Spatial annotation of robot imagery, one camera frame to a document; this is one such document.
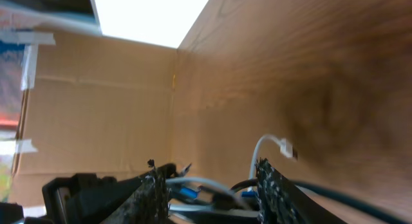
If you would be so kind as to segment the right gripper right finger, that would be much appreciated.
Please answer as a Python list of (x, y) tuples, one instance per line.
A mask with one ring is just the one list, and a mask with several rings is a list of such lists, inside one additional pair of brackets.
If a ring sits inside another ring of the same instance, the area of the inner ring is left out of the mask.
[(262, 223), (345, 224), (274, 169), (266, 158), (256, 162), (256, 178)]

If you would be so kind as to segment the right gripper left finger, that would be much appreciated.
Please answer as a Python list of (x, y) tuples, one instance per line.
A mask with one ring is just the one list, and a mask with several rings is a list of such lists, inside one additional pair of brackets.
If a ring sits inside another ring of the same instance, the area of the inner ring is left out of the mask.
[(101, 224), (167, 224), (169, 219), (169, 189), (165, 172), (149, 160), (151, 170), (142, 184)]

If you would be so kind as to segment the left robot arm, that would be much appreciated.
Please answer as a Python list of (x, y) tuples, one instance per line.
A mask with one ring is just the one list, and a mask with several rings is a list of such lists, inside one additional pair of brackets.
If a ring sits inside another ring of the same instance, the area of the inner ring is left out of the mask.
[(169, 223), (166, 181), (176, 165), (148, 164), (146, 173), (122, 181), (92, 173), (56, 178), (42, 187), (45, 215), (28, 217), (21, 205), (2, 202), (1, 223)]

